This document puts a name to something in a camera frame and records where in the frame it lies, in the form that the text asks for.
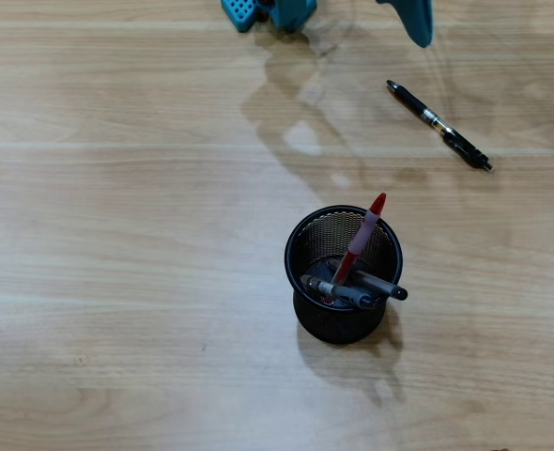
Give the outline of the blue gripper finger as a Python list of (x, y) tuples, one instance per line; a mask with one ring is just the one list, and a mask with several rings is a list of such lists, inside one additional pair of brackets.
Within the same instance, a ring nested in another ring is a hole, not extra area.
[(421, 48), (432, 43), (434, 36), (431, 0), (377, 0), (380, 5), (394, 8), (410, 39)]

